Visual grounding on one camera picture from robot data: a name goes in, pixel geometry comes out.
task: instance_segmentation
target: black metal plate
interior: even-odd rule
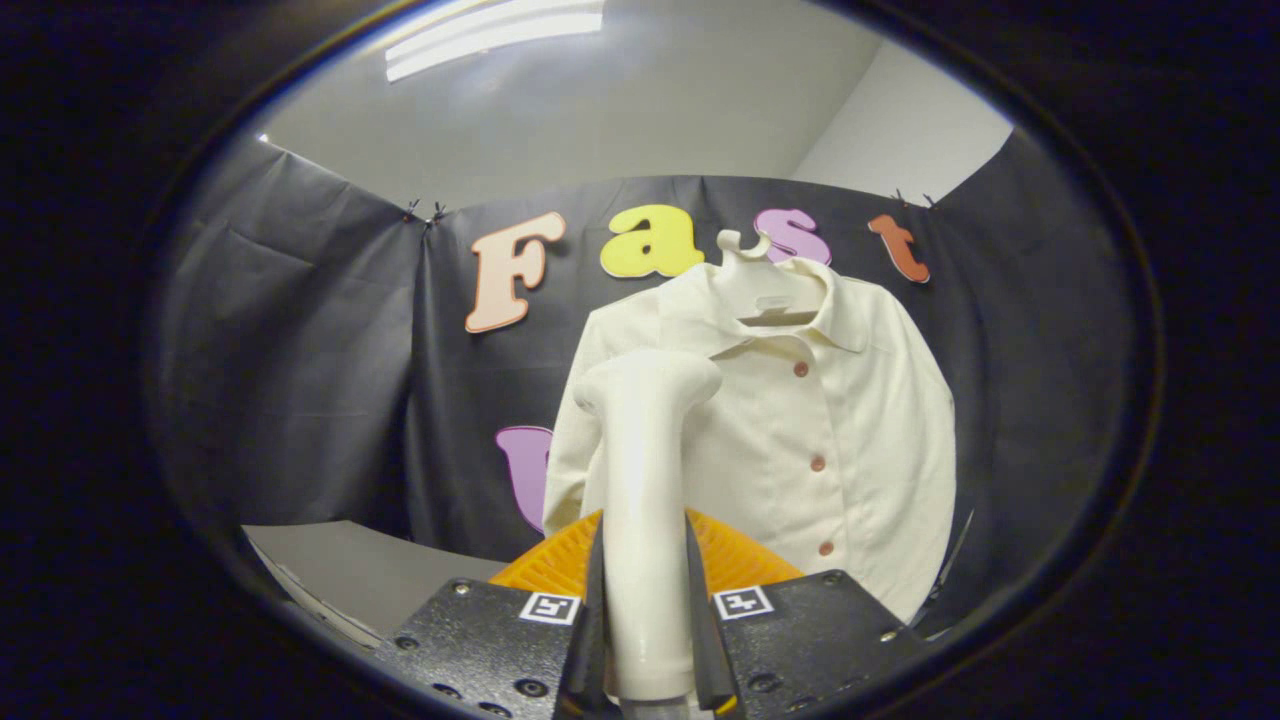
[[[573,625],[521,619],[532,594],[456,578],[375,656],[443,701],[453,697],[499,717],[550,720]]]
[[[924,647],[840,570],[762,589],[772,611],[728,620],[717,612],[748,720],[781,717],[837,693],[856,693]]]

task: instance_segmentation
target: white wall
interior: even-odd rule
[[[792,0],[607,0],[599,33],[388,83],[381,47],[253,128],[397,204],[451,209],[614,177],[785,178],[881,37]]]
[[[892,42],[792,173],[808,181],[927,205],[972,176],[1012,126],[945,72]]]

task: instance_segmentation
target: cream button-up shirt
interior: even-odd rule
[[[639,348],[712,359],[719,392],[685,419],[686,505],[801,571],[842,569],[904,623],[946,552],[955,505],[951,391],[906,310],[884,288],[792,258],[827,286],[803,327],[748,327],[700,264],[593,311],[568,388]],[[566,391],[547,468],[552,534],[604,500],[600,424]]]

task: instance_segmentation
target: hanger hook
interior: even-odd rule
[[[742,260],[759,260],[768,255],[769,249],[773,247],[773,238],[769,233],[756,229],[756,234],[760,240],[750,250],[742,250],[742,233],[737,231],[721,231],[716,236],[716,245],[724,252],[726,258],[733,256]]]

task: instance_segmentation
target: peach letter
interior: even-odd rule
[[[636,229],[640,223],[648,228]],[[621,233],[600,249],[600,266],[616,278],[641,278],[657,270],[673,278],[705,259],[694,247],[694,219],[671,205],[641,205],[609,220]]]
[[[911,233],[897,227],[893,218],[888,215],[881,215],[874,220],[867,223],[867,227],[872,232],[879,233],[881,238],[884,241],[884,250],[888,250],[890,260],[893,260],[893,266],[897,272],[902,273],[902,277],[914,283],[927,283],[929,282],[929,269],[920,263],[915,261],[911,255],[910,243],[915,242]]]
[[[480,256],[480,270],[476,273],[476,305],[466,320],[468,333],[509,325],[529,313],[529,301],[516,297],[516,278],[524,278],[527,290],[538,287],[543,282],[547,250],[541,242],[531,240],[517,255],[516,243],[525,238],[556,242],[564,237],[564,227],[559,213],[547,213],[471,243],[471,252]]]

